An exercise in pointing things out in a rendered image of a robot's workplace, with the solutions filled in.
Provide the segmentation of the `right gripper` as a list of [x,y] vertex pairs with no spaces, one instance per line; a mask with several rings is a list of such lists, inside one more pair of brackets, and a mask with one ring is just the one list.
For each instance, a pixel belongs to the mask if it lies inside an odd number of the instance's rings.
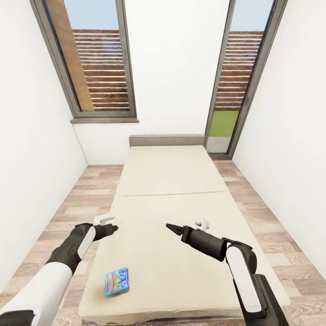
[[208,234],[202,230],[193,229],[190,226],[177,226],[173,224],[166,223],[165,225],[168,229],[176,233],[178,236],[182,235],[181,241],[189,244],[192,248],[204,253],[207,255],[207,245],[212,237],[211,234]]

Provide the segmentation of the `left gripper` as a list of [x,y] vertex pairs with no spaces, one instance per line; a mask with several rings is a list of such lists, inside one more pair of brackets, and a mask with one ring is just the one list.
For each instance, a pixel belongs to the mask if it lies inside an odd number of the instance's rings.
[[97,226],[100,230],[100,235],[97,240],[101,240],[104,237],[108,237],[114,234],[118,230],[118,226],[110,224],[104,224]]

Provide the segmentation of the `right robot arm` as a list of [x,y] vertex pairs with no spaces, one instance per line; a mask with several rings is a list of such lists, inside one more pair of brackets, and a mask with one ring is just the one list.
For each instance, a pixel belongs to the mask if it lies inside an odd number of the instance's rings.
[[[196,218],[194,222],[194,228],[168,223],[165,226],[178,236],[182,235],[181,241],[192,248],[220,262],[226,258],[246,326],[289,326],[265,275],[255,274],[257,260],[253,248],[206,233],[210,223],[203,217]],[[230,245],[227,247],[228,242]]]

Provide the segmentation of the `board game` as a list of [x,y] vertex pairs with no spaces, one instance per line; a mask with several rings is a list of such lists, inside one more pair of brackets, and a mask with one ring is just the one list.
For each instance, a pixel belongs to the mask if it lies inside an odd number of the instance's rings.
[[105,274],[105,297],[129,288],[128,267]]

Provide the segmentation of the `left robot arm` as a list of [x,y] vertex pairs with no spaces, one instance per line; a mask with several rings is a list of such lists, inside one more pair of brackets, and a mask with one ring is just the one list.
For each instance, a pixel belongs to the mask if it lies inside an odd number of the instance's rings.
[[77,224],[35,277],[2,309],[0,326],[52,326],[60,303],[91,243],[114,234],[118,226],[104,224],[113,213],[96,216],[94,224]]

